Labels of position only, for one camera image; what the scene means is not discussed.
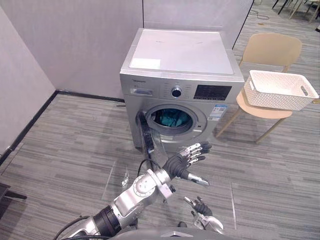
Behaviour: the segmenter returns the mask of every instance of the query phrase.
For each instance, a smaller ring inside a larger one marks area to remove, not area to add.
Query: digital display panel
[[[226,100],[231,86],[198,85],[193,99],[200,100]]]

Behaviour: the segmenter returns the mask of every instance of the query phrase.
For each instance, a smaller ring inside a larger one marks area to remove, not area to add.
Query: chair leg
[[[312,4],[314,4],[314,3],[312,2],[312,3],[310,4],[310,6],[308,7],[308,10],[305,12],[304,16],[306,16],[306,15],[308,14],[308,12],[309,12],[309,10],[310,10],[310,8],[311,8]]]
[[[303,0],[296,0],[295,4],[293,5],[293,8],[290,11],[290,17],[289,19],[292,18],[292,16],[295,14],[295,12],[298,10],[298,8],[301,6]]]
[[[309,20],[309,23],[311,23],[313,21],[313,19],[315,18],[316,14],[319,11],[319,7],[320,7],[320,2],[318,3],[318,6],[316,7],[316,10],[314,11],[314,14],[312,15],[311,19]]]
[[[10,191],[10,190],[8,190],[5,193],[5,196],[9,197],[9,198],[16,198],[16,199],[27,199],[27,196],[19,194],[19,193],[16,193],[16,192],[13,192],[13,191]]]
[[[218,138],[226,129],[227,127],[239,116],[239,114],[242,112],[241,107],[238,108],[238,110],[235,112],[235,114],[231,117],[231,119],[223,126],[223,128],[215,135],[216,138]]]
[[[268,136],[269,133],[272,132],[280,123],[282,123],[286,118],[282,118],[279,121],[277,121],[268,131],[266,131],[261,137],[259,137],[255,143],[258,144],[260,143],[266,136]]]
[[[283,72],[283,73],[287,73],[287,72],[288,72],[288,69],[289,69],[289,66],[284,66],[282,72]]]
[[[274,5],[272,6],[272,9],[274,9],[275,5],[279,2],[279,0],[276,0]]]
[[[289,9],[289,7],[290,7],[290,5],[292,4],[293,1],[294,1],[294,0],[290,0],[288,6],[286,6],[288,9]]]
[[[280,11],[278,12],[278,15],[281,13],[281,11],[284,9],[285,5],[287,4],[289,0],[285,0],[284,4],[282,5]]]
[[[292,14],[290,15],[289,19],[292,18],[292,16],[295,14],[295,12],[300,8],[301,4],[302,4],[303,0],[300,0],[299,5],[293,10]]]

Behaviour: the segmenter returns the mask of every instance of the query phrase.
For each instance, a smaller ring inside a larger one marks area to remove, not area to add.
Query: control knob
[[[176,87],[172,88],[171,94],[172,94],[173,97],[178,98],[178,97],[181,96],[182,90],[181,90],[180,87],[177,87],[177,86],[176,86]]]

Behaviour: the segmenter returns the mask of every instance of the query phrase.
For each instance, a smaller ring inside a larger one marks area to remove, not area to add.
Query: white label sticker
[[[226,104],[216,104],[208,117],[208,121],[219,121],[220,118],[225,114],[228,105]]]
[[[161,140],[168,140],[168,141],[174,139],[173,136],[163,136],[163,135],[160,135],[160,138],[161,138]]]

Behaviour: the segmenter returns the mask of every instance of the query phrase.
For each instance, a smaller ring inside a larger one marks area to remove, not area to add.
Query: black chair leg
[[[16,198],[16,199],[27,199],[27,196],[19,194],[19,193],[16,193],[16,192],[13,192],[13,191],[10,191],[10,190],[8,190],[5,193],[5,196],[9,197],[9,198]]]
[[[275,5],[279,2],[279,0],[276,0],[274,5],[272,6],[272,9],[274,9]]]
[[[280,11],[278,12],[278,15],[281,13],[282,9],[284,9],[285,5],[287,4],[289,0],[285,0],[284,4],[282,5]]]

